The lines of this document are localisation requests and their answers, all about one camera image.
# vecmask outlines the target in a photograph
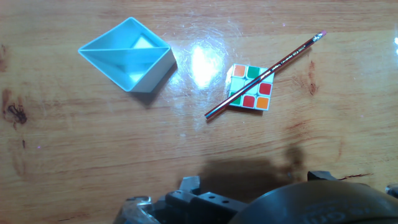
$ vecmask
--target rubik's cube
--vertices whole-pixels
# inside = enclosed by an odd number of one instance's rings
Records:
[[[249,65],[234,64],[231,74],[231,85],[228,91],[228,97],[235,94],[244,85],[261,75],[268,68],[259,68]],[[245,92],[244,95],[233,101],[231,106],[242,108],[251,108],[255,110],[267,111],[271,100],[272,83],[274,74],[269,75],[258,85]]]

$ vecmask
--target red sticker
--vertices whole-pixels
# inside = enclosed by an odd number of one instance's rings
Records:
[[[271,94],[272,85],[269,83],[260,83],[260,94],[270,95]]]
[[[243,106],[254,108],[254,102],[255,102],[255,97],[254,96],[244,96],[243,98]]]

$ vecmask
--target pencil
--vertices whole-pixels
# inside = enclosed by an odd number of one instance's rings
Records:
[[[232,96],[228,97],[226,100],[224,100],[222,103],[211,109],[209,112],[205,114],[206,119],[211,118],[215,114],[217,114],[219,111],[221,111],[223,108],[228,106],[230,103],[232,103],[234,100],[238,99],[241,95],[243,95],[245,92],[250,90],[252,87],[256,86],[258,83],[260,83],[263,79],[267,78],[270,74],[278,71],[280,68],[282,68],[284,65],[287,64],[287,62],[293,60],[293,58],[297,57],[299,54],[301,54],[305,49],[309,48],[311,45],[313,45],[316,41],[320,40],[322,37],[326,35],[326,31],[321,31],[317,35],[313,36],[311,39],[309,39],[306,43],[302,44],[300,47],[295,49],[292,53],[288,54],[288,56],[284,57],[282,60],[277,62],[275,65],[271,66],[270,69],[266,70],[263,72],[261,75],[259,75],[257,78],[255,78],[253,81],[249,82],[247,85],[242,87],[242,89],[238,90],[235,94]]]

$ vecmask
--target wood grain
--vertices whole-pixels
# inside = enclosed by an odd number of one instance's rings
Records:
[[[373,174],[344,181],[384,190],[398,182],[397,11],[390,0],[1,1],[0,223],[111,223],[125,198],[198,174],[245,201],[308,170]],[[131,16],[177,59],[152,95],[123,92],[77,52]],[[270,111],[205,121],[233,63],[270,66],[322,29],[275,76]]]

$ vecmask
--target light blue paper box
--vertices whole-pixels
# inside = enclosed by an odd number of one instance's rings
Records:
[[[124,91],[149,93],[175,63],[170,45],[133,17],[79,49]]]

